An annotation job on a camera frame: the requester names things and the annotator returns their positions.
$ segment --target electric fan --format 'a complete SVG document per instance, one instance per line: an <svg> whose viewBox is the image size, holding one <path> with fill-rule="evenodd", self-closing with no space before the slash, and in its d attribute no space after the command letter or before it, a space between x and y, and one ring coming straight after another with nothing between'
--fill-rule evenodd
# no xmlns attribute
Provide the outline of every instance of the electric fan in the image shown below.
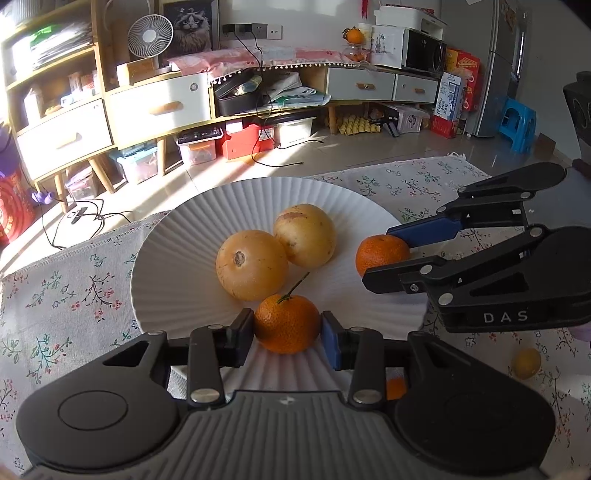
<svg viewBox="0 0 591 480"><path fill-rule="evenodd" d="M129 29L129 51L135 56L148 59L160 55L173 40L173 25L162 15L146 15Z"/></svg>

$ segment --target blue gripper pad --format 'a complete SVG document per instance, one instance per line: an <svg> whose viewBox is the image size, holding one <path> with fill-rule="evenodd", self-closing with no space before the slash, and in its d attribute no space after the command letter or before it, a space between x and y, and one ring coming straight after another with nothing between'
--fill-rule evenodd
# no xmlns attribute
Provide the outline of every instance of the blue gripper pad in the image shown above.
<svg viewBox="0 0 591 480"><path fill-rule="evenodd" d="M444 216L433 216L394 226L388 229L388 235L397 236L404 240L410 248L436 244L451 240L463 230L461 220L452 220Z"/></svg>
<svg viewBox="0 0 591 480"><path fill-rule="evenodd" d="M322 318L322 330L320 331L320 338L322 340L322 346L324 347L324 352L326 354L326 358L329 360L330 366L333 370L340 370L340 355L341 351L339 349L339 338L337 333L332 329L329 321Z"/></svg>

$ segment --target cabinet leg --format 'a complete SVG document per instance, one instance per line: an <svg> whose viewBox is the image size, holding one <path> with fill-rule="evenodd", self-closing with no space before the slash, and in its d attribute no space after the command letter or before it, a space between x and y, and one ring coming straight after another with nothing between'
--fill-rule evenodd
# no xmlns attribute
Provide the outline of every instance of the cabinet leg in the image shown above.
<svg viewBox="0 0 591 480"><path fill-rule="evenodd" d="M328 109L329 109L330 133L332 135L336 135L338 132L337 127L336 127L336 107L333 105L329 105Z"/></svg>
<svg viewBox="0 0 591 480"><path fill-rule="evenodd" d="M166 137L158 139L158 175L164 177L166 165Z"/></svg>
<svg viewBox="0 0 591 480"><path fill-rule="evenodd" d="M62 172L56 173L53 176L53 180L56 182L57 196L60 200L63 200L63 202L60 202L61 211L64 213L68 213L70 211L70 205L68 204L68 201L66 200L66 187L64 186L64 177L62 176Z"/></svg>
<svg viewBox="0 0 591 480"><path fill-rule="evenodd" d="M96 176L99 178L100 182L105 187L105 190L109 193L115 193L115 189L113 188L113 184L109 180L109 177L105 173L102 165L98 162L96 158L89 159L88 163L92 167L92 170L95 172Z"/></svg>

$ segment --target orange stem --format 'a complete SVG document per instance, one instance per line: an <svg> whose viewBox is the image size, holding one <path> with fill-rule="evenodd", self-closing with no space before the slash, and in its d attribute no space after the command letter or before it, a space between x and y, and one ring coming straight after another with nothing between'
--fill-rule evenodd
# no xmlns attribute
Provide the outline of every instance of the orange stem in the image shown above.
<svg viewBox="0 0 591 480"><path fill-rule="evenodd" d="M279 300L277 300L277 304L279 305L279 304L280 304L282 301L289 300L289 299L291 298L291 294L293 293L293 291L294 291L294 290L297 288L297 286L298 286L300 283L302 283L302 282L303 282L303 281L306 279L306 277L307 277L308 275L310 275L310 272L308 272L306 275L304 275L304 276L301 278L301 280L300 280L298 283L296 283L296 284L295 284L295 285L294 285L294 286L291 288L291 290L290 290L289 292L287 292L287 293L286 293L285 295L283 295L283 296L282 296L282 297L281 297Z"/></svg>

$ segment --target refrigerator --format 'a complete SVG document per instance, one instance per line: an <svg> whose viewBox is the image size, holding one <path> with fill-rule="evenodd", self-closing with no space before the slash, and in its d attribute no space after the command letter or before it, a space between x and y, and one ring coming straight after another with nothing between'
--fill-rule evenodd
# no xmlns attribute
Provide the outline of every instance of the refrigerator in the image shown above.
<svg viewBox="0 0 591 480"><path fill-rule="evenodd" d="M466 132L494 137L521 48L516 9L506 0L441 0L441 19L447 24L444 41L480 58L483 76L480 108L468 114Z"/></svg>

